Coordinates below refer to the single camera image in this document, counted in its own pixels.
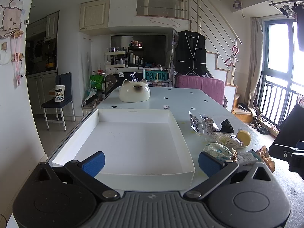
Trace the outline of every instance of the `beige curtain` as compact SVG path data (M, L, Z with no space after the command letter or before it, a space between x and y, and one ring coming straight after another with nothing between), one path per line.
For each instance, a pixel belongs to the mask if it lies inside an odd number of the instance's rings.
M254 117L257 117L253 101L257 95L257 85L262 72L263 60L263 29L260 18L250 18L251 46L249 61L249 78L245 93L245 101L248 109Z

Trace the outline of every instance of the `gray ribbed panel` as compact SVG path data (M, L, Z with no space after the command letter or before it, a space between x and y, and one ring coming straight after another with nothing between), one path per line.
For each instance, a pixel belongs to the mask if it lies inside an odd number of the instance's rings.
M203 204L189 202L178 192L125 192L99 207L83 228L223 228Z

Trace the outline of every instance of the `pink chair back cover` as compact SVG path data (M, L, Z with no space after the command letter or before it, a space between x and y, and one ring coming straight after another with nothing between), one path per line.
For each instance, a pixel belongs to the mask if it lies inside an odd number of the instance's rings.
M176 80L176 87L195 88L202 90L220 105L224 103L225 83L218 79L180 75Z

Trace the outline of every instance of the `sandal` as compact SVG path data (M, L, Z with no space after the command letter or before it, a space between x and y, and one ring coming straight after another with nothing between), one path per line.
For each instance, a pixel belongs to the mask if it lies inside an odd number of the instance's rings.
M257 121L256 120L253 120L251 123L249 123L249 126L253 126L254 124L256 124L257 123Z
M261 127L258 127L258 128L257 128L257 131L258 131L258 132L261 132L263 129L264 129L264 127L261 126Z
M268 134L270 134L270 131L267 128L263 128L262 131L261 131L261 134L262 135L268 135Z
M256 123L252 126L252 128L257 129L259 126L260 126L260 124L259 124L258 122L256 122Z

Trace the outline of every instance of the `cat figurine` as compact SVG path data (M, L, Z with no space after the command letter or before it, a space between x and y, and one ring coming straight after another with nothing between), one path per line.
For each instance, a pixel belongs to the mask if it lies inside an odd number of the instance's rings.
M142 102L150 98L150 89L146 79L128 81L125 79L118 92L122 102Z

